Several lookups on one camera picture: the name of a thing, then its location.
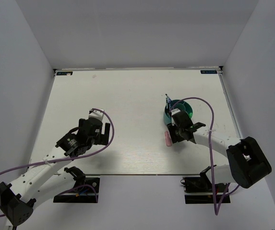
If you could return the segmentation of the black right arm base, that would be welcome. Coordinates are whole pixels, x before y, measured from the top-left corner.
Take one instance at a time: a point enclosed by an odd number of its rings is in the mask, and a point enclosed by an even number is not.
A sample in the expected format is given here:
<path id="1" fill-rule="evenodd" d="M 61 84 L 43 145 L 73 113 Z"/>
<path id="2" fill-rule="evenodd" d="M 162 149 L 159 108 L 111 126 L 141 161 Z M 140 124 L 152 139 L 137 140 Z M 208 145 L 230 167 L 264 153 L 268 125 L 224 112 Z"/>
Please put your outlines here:
<path id="1" fill-rule="evenodd" d="M 180 183 L 184 188 L 185 204 L 213 204 L 212 184 L 206 176 L 208 166 L 200 174 L 184 176 Z"/>

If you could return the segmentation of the pink eraser pen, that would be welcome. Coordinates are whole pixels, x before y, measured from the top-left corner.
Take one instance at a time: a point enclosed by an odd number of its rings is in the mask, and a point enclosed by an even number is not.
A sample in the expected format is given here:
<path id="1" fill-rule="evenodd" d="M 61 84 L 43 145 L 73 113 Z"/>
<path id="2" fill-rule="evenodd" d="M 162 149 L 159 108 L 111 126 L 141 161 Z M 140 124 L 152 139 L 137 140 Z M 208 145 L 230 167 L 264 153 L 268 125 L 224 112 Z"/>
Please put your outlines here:
<path id="1" fill-rule="evenodd" d="M 165 137 L 166 146 L 171 147 L 172 146 L 172 140 L 171 140 L 170 134 L 167 130 L 164 132 L 164 137 Z"/>

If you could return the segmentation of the blue ballpoint pen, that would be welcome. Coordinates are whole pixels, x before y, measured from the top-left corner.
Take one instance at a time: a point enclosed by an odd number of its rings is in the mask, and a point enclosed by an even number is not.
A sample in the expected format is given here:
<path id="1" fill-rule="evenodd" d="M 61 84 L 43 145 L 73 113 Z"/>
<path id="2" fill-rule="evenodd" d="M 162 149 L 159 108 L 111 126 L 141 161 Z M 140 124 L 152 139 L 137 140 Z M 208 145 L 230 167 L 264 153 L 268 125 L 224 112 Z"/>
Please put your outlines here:
<path id="1" fill-rule="evenodd" d="M 170 109 L 170 98 L 167 94 L 165 94 L 165 96 L 166 96 L 166 109 L 169 110 Z"/>

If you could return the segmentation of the green cap slim pen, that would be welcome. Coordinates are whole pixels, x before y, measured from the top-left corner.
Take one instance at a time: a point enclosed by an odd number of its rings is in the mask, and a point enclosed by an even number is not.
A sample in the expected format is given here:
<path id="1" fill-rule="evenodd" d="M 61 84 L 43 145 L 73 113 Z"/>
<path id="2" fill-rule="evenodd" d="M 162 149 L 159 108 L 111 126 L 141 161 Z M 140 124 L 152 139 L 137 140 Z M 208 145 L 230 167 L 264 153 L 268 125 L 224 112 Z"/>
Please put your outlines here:
<path id="1" fill-rule="evenodd" d="M 167 100 L 168 100 L 168 109 L 171 110 L 172 100 L 169 97 L 167 98 Z"/>

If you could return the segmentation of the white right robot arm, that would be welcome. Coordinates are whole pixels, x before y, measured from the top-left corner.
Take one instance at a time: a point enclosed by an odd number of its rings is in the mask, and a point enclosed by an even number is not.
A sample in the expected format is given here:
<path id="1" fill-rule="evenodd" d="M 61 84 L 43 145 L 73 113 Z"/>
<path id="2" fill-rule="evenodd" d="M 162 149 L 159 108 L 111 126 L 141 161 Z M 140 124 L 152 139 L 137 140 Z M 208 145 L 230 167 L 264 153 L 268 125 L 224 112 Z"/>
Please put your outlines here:
<path id="1" fill-rule="evenodd" d="M 206 191 L 228 183 L 248 189 L 272 172 L 269 161 L 252 137 L 239 139 L 217 133 L 201 122 L 193 123 L 187 112 L 179 109 L 172 110 L 167 128 L 172 143 L 190 141 L 227 158 L 227 164 L 217 166 L 212 163 L 200 172 L 200 184 Z"/>

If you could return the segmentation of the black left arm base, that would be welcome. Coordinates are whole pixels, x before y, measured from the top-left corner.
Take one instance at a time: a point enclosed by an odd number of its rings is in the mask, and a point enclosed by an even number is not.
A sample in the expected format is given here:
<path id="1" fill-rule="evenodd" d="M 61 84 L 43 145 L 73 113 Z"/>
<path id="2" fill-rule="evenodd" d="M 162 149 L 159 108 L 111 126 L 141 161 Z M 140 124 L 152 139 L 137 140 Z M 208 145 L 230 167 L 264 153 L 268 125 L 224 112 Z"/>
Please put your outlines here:
<path id="1" fill-rule="evenodd" d="M 69 204 L 95 204 L 99 199 L 100 176 L 86 177 L 85 181 L 78 187 L 57 195 L 53 198 L 54 203 Z"/>

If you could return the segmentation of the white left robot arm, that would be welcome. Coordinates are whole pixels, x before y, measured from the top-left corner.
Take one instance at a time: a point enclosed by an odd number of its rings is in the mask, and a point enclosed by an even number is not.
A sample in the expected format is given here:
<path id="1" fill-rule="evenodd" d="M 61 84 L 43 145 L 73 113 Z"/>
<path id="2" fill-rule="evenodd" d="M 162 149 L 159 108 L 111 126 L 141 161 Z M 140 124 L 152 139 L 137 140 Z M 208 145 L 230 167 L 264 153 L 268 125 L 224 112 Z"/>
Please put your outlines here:
<path id="1" fill-rule="evenodd" d="M 0 183 L 0 210 L 17 227 L 30 218 L 35 208 L 65 191 L 81 191 L 86 175 L 67 164 L 84 155 L 93 145 L 108 146 L 114 137 L 112 122 L 100 118 L 80 119 L 79 125 L 56 142 L 52 151 L 9 184 Z"/>

